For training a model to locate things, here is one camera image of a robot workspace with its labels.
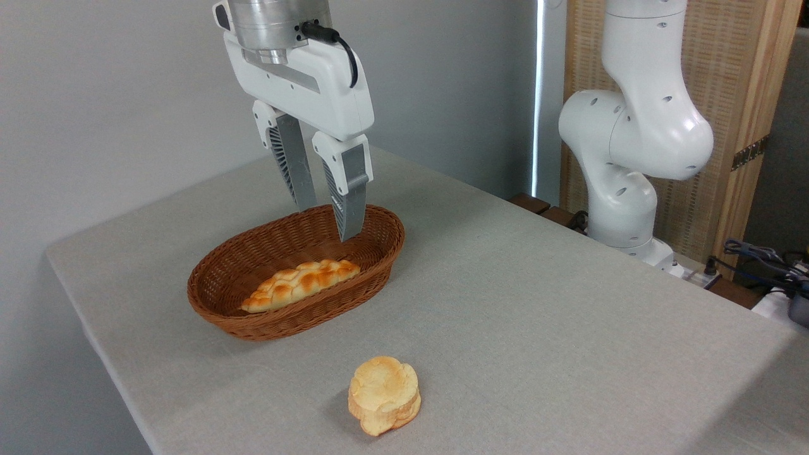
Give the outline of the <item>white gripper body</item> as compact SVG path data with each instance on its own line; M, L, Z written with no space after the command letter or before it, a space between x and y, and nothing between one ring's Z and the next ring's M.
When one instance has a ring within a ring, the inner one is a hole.
M222 1L213 8L246 93L341 141L375 121L359 57L323 35L327 1Z

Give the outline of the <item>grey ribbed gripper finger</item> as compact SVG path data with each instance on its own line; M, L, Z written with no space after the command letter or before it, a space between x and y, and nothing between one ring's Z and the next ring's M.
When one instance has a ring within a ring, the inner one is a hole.
M252 112L261 141L274 156L298 210L315 207L315 189L300 122L261 100L254 102Z
M324 165L327 187L342 242L362 230L366 185L373 181L372 158L366 135L341 142L318 131L313 147Z

